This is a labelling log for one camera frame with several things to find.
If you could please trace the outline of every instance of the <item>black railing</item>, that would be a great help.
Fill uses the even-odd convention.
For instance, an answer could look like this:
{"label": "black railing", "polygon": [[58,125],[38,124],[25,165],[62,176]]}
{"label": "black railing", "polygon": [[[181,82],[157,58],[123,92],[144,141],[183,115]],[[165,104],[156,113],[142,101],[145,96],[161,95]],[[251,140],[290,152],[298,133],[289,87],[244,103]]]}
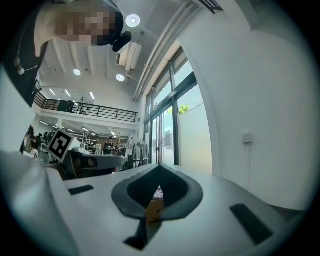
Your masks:
{"label": "black railing", "polygon": [[81,114],[92,117],[115,119],[127,122],[136,122],[137,112],[99,106],[93,104],[56,100],[56,99],[46,99],[41,93],[38,92],[34,99],[39,107],[44,110],[54,110],[67,113]]}

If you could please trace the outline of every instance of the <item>ceiling light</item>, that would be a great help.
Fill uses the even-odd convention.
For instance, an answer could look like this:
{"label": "ceiling light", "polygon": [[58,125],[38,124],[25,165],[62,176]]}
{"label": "ceiling light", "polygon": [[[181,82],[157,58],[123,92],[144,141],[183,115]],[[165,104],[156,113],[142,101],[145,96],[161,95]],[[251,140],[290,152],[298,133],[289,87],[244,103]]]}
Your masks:
{"label": "ceiling light", "polygon": [[51,89],[49,89],[49,91],[52,92],[52,94],[53,94],[54,96],[56,96],[56,94],[55,94]]}
{"label": "ceiling light", "polygon": [[81,75],[80,70],[77,69],[77,68],[75,68],[75,69],[73,70],[73,73],[74,73],[76,76],[80,76],[80,75]]}
{"label": "ceiling light", "polygon": [[123,82],[126,79],[122,74],[117,74],[115,78],[120,82]]}
{"label": "ceiling light", "polygon": [[135,28],[140,24],[140,17],[136,14],[130,14],[128,17],[126,17],[125,23],[130,28]]}
{"label": "ceiling light", "polygon": [[93,95],[93,93],[90,91],[90,95],[91,95],[91,98],[93,99],[93,100],[95,100],[95,97],[94,97],[94,95]]}
{"label": "ceiling light", "polygon": [[66,94],[68,94],[69,97],[71,97],[71,95],[69,94],[69,92],[67,90],[65,90]]}

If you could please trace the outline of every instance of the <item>tree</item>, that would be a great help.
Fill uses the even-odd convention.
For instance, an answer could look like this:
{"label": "tree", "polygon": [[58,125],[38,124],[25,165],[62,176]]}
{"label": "tree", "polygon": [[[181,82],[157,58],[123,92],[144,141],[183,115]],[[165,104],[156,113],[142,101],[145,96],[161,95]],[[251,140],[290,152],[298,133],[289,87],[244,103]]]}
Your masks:
{"label": "tree", "polygon": [[[181,104],[179,107],[179,115],[187,112],[188,110],[189,110],[189,104],[185,104],[185,105]],[[172,107],[168,109],[167,114],[169,115],[170,113],[172,113]]]}

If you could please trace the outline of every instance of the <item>wall outlet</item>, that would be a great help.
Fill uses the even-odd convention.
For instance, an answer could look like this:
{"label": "wall outlet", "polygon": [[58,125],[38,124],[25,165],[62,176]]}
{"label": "wall outlet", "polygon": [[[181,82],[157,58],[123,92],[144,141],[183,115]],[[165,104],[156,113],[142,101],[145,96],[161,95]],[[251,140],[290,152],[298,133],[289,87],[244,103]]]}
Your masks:
{"label": "wall outlet", "polygon": [[250,132],[245,132],[242,134],[242,143],[243,144],[252,143],[252,135]]}

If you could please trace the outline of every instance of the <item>air conditioner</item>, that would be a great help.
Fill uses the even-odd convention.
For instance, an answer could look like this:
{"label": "air conditioner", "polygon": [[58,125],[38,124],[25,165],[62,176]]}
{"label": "air conditioner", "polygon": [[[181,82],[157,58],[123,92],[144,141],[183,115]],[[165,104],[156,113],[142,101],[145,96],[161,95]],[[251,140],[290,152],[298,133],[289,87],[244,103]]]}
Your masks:
{"label": "air conditioner", "polygon": [[116,54],[115,64],[125,67],[126,71],[134,70],[141,53],[143,45],[130,42]]}

